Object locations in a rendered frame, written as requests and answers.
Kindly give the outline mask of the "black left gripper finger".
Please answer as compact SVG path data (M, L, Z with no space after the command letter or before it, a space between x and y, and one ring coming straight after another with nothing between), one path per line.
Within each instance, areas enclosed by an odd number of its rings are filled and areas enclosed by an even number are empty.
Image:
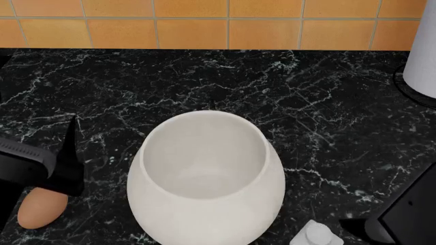
M79 197L84 190L84 164L76 153L76 115L72 117L65 133L63 145L56 157L54 171L48 179L36 185L49 191Z

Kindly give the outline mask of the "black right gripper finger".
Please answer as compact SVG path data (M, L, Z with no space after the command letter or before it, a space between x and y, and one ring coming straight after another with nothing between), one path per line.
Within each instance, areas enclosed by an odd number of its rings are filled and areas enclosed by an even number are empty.
M339 220L344 230L367 242L369 237L365 231L365 222L365 218L345 218Z

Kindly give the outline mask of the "white ceramic bowl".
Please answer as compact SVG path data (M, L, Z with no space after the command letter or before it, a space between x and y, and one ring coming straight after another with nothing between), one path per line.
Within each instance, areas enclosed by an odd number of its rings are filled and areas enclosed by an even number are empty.
M249 245L272 225L284 195L272 144L248 120L216 110L156 126L127 179L134 218L161 245Z

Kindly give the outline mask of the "brown egg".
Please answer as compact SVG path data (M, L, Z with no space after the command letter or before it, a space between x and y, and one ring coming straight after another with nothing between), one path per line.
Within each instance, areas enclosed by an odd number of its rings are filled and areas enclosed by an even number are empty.
M25 229L42 228L60 217L67 204L67 195L35 187L18 209L18 224Z

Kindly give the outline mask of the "black paper towel holder base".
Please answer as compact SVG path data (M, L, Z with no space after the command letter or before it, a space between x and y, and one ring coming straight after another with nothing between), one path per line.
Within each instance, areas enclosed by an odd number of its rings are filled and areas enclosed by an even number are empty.
M407 99L413 101L418 105L422 105L431 110L436 110L436 99L429 97L427 95L423 95L418 91L415 91L410 85L407 85L405 80L403 79L403 71L406 66L406 63L403 63L399 67L397 67L392 74L392 83L396 87L396 89Z

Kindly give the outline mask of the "white paper towel roll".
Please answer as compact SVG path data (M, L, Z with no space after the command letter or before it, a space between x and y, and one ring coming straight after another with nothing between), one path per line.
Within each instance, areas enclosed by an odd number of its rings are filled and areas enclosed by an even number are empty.
M403 79L415 91L436 99L436 0L426 2Z

